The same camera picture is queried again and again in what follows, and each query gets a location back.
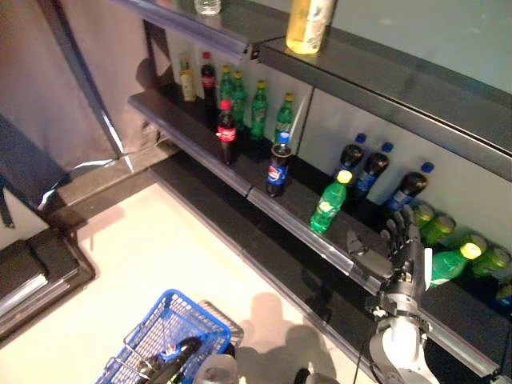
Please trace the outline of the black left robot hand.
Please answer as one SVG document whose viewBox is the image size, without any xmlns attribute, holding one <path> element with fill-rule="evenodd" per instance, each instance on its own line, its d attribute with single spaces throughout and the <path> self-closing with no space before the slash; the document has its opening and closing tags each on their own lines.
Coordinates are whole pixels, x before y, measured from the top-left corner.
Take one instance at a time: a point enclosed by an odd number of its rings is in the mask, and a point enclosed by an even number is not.
<svg viewBox="0 0 512 384">
<path fill-rule="evenodd" d="M 202 342 L 198 337 L 188 337 L 181 340 L 176 348 L 175 357 L 166 362 L 156 374 L 153 374 L 147 383 L 168 383 L 186 364 L 187 360 L 198 351 Z"/>
</svg>

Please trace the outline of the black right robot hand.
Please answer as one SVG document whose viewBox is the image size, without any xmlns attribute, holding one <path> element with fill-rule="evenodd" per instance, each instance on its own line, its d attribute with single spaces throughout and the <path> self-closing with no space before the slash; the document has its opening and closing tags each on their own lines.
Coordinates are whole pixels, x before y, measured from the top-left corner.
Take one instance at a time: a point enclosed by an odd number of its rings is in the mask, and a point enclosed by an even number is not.
<svg viewBox="0 0 512 384">
<path fill-rule="evenodd" d="M 346 234 L 351 261 L 366 274 L 385 282 L 392 293 L 410 297 L 421 296 L 426 290 L 425 248 L 420 239 L 415 215 L 409 205 L 392 213 L 386 220 L 380 237 L 386 250 L 378 253 L 352 230 Z"/>
</svg>

